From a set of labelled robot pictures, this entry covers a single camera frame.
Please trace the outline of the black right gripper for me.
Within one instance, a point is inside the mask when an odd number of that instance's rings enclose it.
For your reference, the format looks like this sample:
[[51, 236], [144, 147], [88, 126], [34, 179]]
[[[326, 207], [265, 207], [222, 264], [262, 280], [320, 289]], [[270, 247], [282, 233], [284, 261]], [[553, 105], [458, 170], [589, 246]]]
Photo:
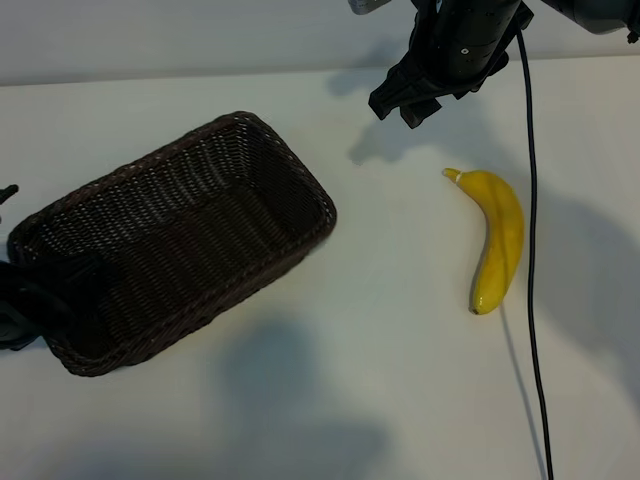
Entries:
[[533, 12], [522, 1], [415, 1], [407, 59], [391, 67], [368, 105], [379, 119], [400, 107], [410, 128], [438, 112], [436, 99], [474, 90], [503, 68], [507, 46]]

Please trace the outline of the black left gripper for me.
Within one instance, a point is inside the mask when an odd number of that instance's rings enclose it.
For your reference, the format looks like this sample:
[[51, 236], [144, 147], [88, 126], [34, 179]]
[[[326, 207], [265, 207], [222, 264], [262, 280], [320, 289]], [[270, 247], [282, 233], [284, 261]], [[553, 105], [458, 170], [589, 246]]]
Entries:
[[69, 306], [94, 308], [119, 281], [117, 268], [91, 252], [47, 263], [47, 280], [57, 296], [29, 274], [1, 263], [2, 350], [20, 350], [38, 337], [61, 333], [73, 321]]

